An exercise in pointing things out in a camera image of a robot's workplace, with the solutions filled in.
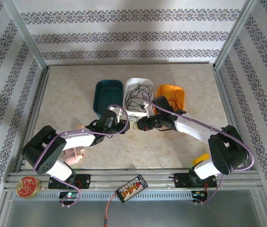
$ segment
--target tangled black wire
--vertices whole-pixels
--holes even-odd
[[[129,91],[125,97],[125,106],[129,111],[141,112],[134,107],[141,107],[144,103],[142,92],[146,92],[148,97],[152,96],[153,86],[139,84],[135,89]]]
[[[136,117],[135,115],[132,114],[131,117],[128,120],[130,122],[133,122],[132,128],[133,129],[137,129],[136,124],[137,124],[137,121],[139,120],[139,117]]]

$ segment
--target circuit board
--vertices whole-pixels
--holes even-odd
[[[142,175],[138,175],[136,178],[132,179],[115,192],[121,202],[125,203],[147,187],[148,184],[146,183]]]

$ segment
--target black bracket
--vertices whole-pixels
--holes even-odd
[[[192,198],[196,199],[193,202],[206,201],[208,199],[208,192],[205,191],[191,191]]]
[[[74,180],[74,186],[79,189],[89,189],[90,185],[90,174],[77,174]],[[56,179],[50,177],[48,183],[49,189],[72,189],[71,187],[66,186],[65,184],[57,181]]]
[[[235,127],[228,125],[222,129],[225,133],[242,141]],[[208,143],[213,165],[224,175],[230,174],[248,159],[247,151],[243,146],[221,133],[211,135]]]
[[[49,144],[49,142],[57,136],[55,129],[51,126],[44,126],[22,149],[23,158],[31,165],[34,166],[45,147],[43,144]],[[66,145],[66,141],[62,137],[56,138],[56,140],[50,145],[47,152],[41,159],[36,172],[41,175],[48,172],[59,158],[59,155],[63,151]]]
[[[174,174],[174,177],[170,177],[174,179],[174,184],[175,188],[205,188],[205,183],[207,182],[208,188],[216,188],[217,187],[217,182],[216,182],[216,177],[209,176],[208,178],[198,181],[198,184],[195,185],[190,177],[189,173],[179,173],[179,174]]]

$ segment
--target beige table surface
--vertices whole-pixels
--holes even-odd
[[[34,134],[43,126],[56,130],[76,129],[98,119],[94,113],[95,86],[102,79],[129,78],[153,81],[154,95],[161,84],[182,87],[185,110],[195,118],[226,126],[227,119],[210,64],[54,66],[50,68]],[[85,148],[73,167],[191,167],[208,147],[190,135],[175,131],[130,129],[96,146]]]

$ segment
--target patterned wallpaper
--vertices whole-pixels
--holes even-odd
[[[0,196],[27,128],[41,69],[0,1]]]
[[[267,195],[267,0],[260,0],[220,73],[240,134],[257,155]]]
[[[125,59],[214,62],[244,2],[16,0],[15,4],[52,65]]]

